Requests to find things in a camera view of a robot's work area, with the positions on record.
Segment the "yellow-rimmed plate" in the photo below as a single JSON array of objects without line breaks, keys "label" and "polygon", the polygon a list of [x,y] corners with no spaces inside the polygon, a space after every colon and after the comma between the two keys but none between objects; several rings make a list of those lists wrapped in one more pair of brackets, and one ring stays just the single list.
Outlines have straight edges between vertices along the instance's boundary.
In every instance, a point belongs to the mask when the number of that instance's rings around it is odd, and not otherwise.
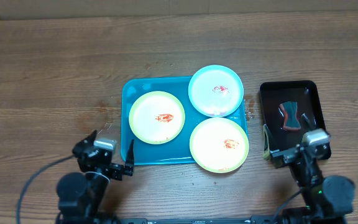
[{"label": "yellow-rimmed plate", "polygon": [[185,123],[185,109],[178,98],[164,91],[139,97],[129,112],[129,126],[141,141],[163,144],[174,139]]},{"label": "yellow-rimmed plate", "polygon": [[210,118],[201,122],[191,134],[190,152],[204,169],[225,173],[236,170],[247,158],[248,137],[235,122]]}]

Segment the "wall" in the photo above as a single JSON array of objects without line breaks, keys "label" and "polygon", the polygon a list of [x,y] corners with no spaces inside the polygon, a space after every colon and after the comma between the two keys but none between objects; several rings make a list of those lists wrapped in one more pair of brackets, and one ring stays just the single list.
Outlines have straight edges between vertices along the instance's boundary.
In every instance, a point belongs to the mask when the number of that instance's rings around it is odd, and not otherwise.
[{"label": "wall", "polygon": [[0,19],[358,10],[358,0],[0,0]]}]

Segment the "blue tray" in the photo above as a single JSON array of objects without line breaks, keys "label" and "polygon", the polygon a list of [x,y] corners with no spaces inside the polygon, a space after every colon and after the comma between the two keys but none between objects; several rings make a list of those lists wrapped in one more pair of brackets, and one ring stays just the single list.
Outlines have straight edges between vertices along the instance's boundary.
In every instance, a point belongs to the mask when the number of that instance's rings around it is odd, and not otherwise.
[{"label": "blue tray", "polygon": [[[140,78],[130,80],[122,89],[121,105],[121,156],[126,154],[132,139],[135,139],[135,165],[186,164],[195,162],[190,153],[190,135],[200,122],[209,117],[198,112],[190,103],[188,85],[191,76],[167,78]],[[129,127],[129,112],[135,101],[151,91],[166,91],[177,97],[185,109],[185,125],[179,135],[165,144],[148,144],[142,142]],[[240,107],[225,118],[236,122],[248,136],[244,101]]]}]

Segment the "plate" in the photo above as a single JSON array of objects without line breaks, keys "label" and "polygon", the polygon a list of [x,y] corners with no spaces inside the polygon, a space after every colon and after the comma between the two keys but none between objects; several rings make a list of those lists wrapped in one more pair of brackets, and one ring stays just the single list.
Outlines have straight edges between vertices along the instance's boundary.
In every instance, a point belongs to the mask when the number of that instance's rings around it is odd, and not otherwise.
[{"label": "plate", "polygon": [[233,113],[244,97],[240,77],[230,68],[210,65],[198,70],[188,89],[191,104],[202,114],[223,117]]},{"label": "plate", "polygon": [[139,97],[129,112],[129,126],[141,141],[163,144],[174,139],[185,123],[180,101],[164,91],[152,91]]},{"label": "plate", "polygon": [[193,159],[210,172],[236,170],[246,160],[248,150],[249,142],[244,130],[226,118],[201,122],[190,137]]}]

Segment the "small black tray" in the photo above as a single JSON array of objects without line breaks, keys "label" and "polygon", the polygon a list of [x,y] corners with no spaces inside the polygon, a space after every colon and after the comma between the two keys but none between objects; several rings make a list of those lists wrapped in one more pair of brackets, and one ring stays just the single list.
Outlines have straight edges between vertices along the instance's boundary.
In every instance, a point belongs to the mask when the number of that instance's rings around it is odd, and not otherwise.
[{"label": "small black tray", "polygon": [[[265,148],[270,151],[284,151],[295,147],[301,143],[307,127],[301,125],[298,131],[286,131],[282,129],[283,118],[279,111],[279,105],[286,101],[298,103],[297,118],[301,122],[302,114],[305,114],[315,128],[326,129],[324,124],[323,112],[321,111],[320,100],[318,98],[317,86],[312,81],[293,81],[293,82],[267,82],[260,86],[260,101],[264,126],[268,127],[272,139],[266,140]],[[321,159],[331,157],[331,148],[328,145],[327,153]]]}]

